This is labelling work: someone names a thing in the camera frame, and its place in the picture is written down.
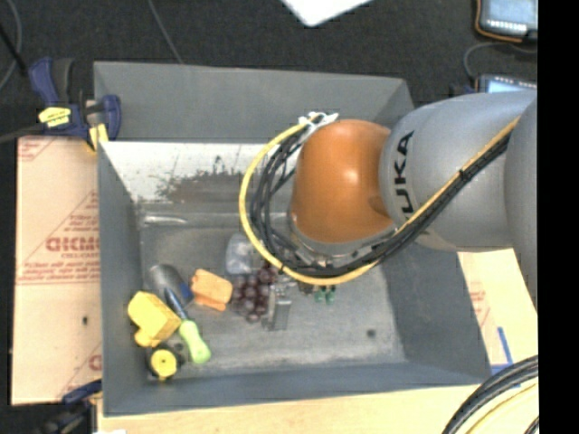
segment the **green handle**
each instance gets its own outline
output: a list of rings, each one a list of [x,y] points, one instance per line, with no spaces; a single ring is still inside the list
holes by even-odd
[[[211,358],[211,350],[199,334],[199,328],[195,322],[184,320],[179,326],[179,334],[185,339],[195,363],[205,363]]]

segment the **screwdriver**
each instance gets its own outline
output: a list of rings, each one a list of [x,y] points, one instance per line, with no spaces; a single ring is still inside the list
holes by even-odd
[[[189,318],[184,307],[179,302],[175,292],[171,288],[165,288],[165,301],[173,311],[181,318],[179,335],[187,343],[191,359],[195,363],[205,363],[211,358],[211,350],[199,334],[197,324]]]

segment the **bin floor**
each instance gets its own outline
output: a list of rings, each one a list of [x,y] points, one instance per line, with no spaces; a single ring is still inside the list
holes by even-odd
[[[140,232],[143,271],[156,263],[177,268],[185,281],[196,269],[223,274],[227,242],[236,230],[151,225]],[[317,303],[297,285],[288,289],[292,304],[286,330],[268,331],[250,324],[229,308],[218,312],[191,303],[189,316],[212,350],[204,365],[186,363],[176,378],[295,369],[328,363],[398,363],[404,361],[386,278],[381,269],[337,286],[336,302]]]

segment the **black device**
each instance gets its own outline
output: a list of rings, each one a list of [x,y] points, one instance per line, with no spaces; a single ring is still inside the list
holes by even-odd
[[[536,90],[536,83],[514,77],[481,74],[475,80],[475,90],[485,93],[499,93],[503,91]]]
[[[477,0],[475,29],[506,42],[538,39],[539,0]]]

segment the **grapes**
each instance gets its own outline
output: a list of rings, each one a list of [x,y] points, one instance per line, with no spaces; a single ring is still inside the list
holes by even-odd
[[[235,275],[231,310],[245,316],[249,323],[259,322],[267,313],[270,285],[276,280],[277,273],[271,267],[262,267],[255,274]]]

